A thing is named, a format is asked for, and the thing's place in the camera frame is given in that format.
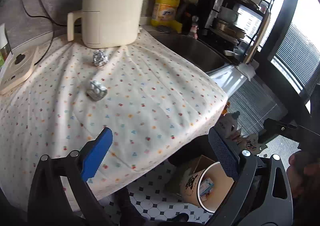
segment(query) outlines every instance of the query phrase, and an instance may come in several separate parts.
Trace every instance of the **white patterned tablecloth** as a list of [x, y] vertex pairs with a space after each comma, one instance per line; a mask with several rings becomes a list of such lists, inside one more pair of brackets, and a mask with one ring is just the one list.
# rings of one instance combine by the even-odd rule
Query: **white patterned tablecloth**
[[[130, 45], [107, 48], [103, 67], [92, 65], [93, 51], [80, 35], [72, 42], [57, 37], [29, 79], [0, 96], [0, 186], [14, 206], [27, 209], [43, 154], [65, 157], [108, 126], [113, 144], [88, 180], [101, 199], [207, 134], [227, 102], [204, 72], [144, 30]], [[92, 101], [90, 80], [107, 87], [107, 96]], [[78, 209], [68, 180], [62, 182]]]

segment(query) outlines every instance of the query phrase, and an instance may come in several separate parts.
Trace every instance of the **tiled floor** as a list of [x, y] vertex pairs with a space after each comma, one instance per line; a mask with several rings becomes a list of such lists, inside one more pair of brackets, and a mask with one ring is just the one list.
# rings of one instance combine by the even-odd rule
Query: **tiled floor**
[[[137, 210], [149, 220], [169, 221], [179, 213], [187, 213], [189, 222], [205, 224], [212, 214], [195, 205], [183, 203], [177, 197], [164, 192], [164, 185], [175, 171], [167, 160], [127, 186], [130, 199]], [[111, 220], [118, 224], [121, 213], [113, 195], [99, 201]]]

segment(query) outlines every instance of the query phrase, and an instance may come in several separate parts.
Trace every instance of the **aluminum foil ball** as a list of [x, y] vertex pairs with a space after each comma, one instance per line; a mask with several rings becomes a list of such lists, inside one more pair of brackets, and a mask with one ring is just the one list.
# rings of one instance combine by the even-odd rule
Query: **aluminum foil ball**
[[103, 66], [108, 62], [109, 58], [103, 50], [97, 49], [93, 52], [93, 64], [95, 66]]

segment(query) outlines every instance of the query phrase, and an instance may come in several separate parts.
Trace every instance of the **detergent bottle label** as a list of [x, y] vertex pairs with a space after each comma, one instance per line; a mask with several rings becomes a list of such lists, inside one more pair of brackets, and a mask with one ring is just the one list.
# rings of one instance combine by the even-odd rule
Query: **detergent bottle label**
[[176, 14], [176, 6], [156, 3], [153, 8], [152, 20], [155, 21], [170, 21], [174, 20]]

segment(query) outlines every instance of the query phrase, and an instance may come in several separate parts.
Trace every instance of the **sink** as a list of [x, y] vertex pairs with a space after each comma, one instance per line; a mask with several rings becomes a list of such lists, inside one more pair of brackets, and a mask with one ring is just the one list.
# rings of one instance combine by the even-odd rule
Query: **sink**
[[225, 59], [202, 42], [181, 34], [151, 34], [164, 46], [193, 63], [204, 72], [222, 67]]

